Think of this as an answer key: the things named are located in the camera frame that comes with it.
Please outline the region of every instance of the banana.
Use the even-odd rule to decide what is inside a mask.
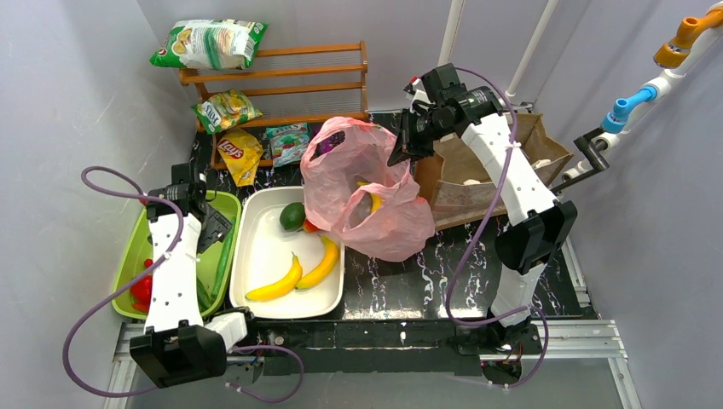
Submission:
[[[246,298],[251,301],[269,301],[274,300],[278,297],[285,296],[294,286],[301,280],[301,276],[304,274],[301,269],[301,264],[298,262],[298,257],[293,254],[292,267],[289,268],[289,272],[286,273],[283,279],[276,281],[274,284],[269,284],[256,290],[249,291],[246,294]]]
[[[330,240],[327,236],[321,236],[321,242],[324,243],[326,252],[324,259],[321,260],[318,266],[311,270],[310,273],[306,274],[297,284],[297,290],[306,290],[314,285],[321,283],[329,273],[332,272],[334,266],[338,262],[338,246],[333,240]]]
[[[358,181],[356,183],[357,186],[364,186],[364,185],[368,185],[368,184],[369,184],[368,181]],[[372,213],[374,213],[375,211],[379,210],[380,207],[382,207],[382,198],[380,198],[379,196],[377,196],[374,193],[370,193],[369,196],[372,197]]]

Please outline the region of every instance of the avocado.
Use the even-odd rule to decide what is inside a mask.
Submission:
[[[301,202],[288,204],[279,216],[279,222],[287,232],[298,231],[303,226],[304,220],[306,220],[306,212],[304,204]]]

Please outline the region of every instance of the black marble table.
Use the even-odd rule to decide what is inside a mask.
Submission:
[[[372,120],[396,133],[396,115],[375,114]],[[321,124],[312,124],[314,133]],[[268,145],[264,128],[247,129]],[[209,170],[211,138],[196,136],[190,161]],[[207,171],[209,189],[235,194],[243,203],[259,189],[303,185],[297,164],[259,169],[253,186],[237,188],[226,170]],[[384,262],[347,248],[344,260],[344,294],[329,314],[314,320],[438,320],[446,318],[443,298],[459,259],[479,222],[448,228],[427,240],[426,247],[404,262]],[[496,235],[508,226],[505,216],[490,220],[452,297],[457,317],[480,317],[495,298],[500,279],[500,259],[494,252]],[[558,254],[540,277],[534,303],[550,317],[589,316],[580,308],[562,254]],[[229,308],[228,299],[223,308]]]

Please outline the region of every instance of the blue clamp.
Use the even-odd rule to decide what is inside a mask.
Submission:
[[[657,89],[651,85],[643,87],[637,94],[630,98],[618,98],[612,111],[608,112],[600,125],[605,132],[610,134],[618,134],[625,128],[628,123],[628,117],[635,107],[643,102],[655,100]]]

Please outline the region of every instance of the green tray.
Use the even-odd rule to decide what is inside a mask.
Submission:
[[[213,194],[213,191],[209,191],[208,197],[212,198]],[[211,202],[210,205],[213,206],[214,209],[220,211],[229,220],[231,220],[232,217],[235,217],[236,223],[232,234],[233,237],[231,237],[233,240],[231,242],[231,254],[228,255],[226,271],[223,272],[223,284],[221,285],[221,290],[218,292],[218,297],[216,297],[215,300],[212,300],[213,303],[211,306],[206,311],[201,312],[201,317],[204,318],[215,313],[218,308],[221,307],[221,303],[226,297],[228,277],[230,275],[231,265],[233,264],[232,261],[234,259],[236,248],[236,238],[239,236],[239,223],[241,220],[241,203],[233,194],[217,192],[216,199]],[[153,247],[151,247],[151,244],[148,243],[147,240],[149,234],[150,231],[148,230],[148,221],[146,220],[146,210],[143,209],[141,216],[138,217],[136,227],[133,229],[133,234],[130,236],[130,242],[125,247],[123,262],[121,263],[118,269],[118,274],[115,278],[115,285],[113,286],[114,291],[140,274],[145,268],[143,267],[143,262],[147,258],[153,258]],[[214,243],[208,248],[208,250],[199,255],[200,262],[196,264],[196,273],[209,295],[211,294],[213,285],[216,283],[216,268],[218,261],[221,258],[222,247],[222,242]],[[113,308],[118,311],[118,314],[126,317],[138,320],[146,319],[146,314],[131,307],[133,302],[134,299],[130,295],[130,292],[126,291],[113,300]]]

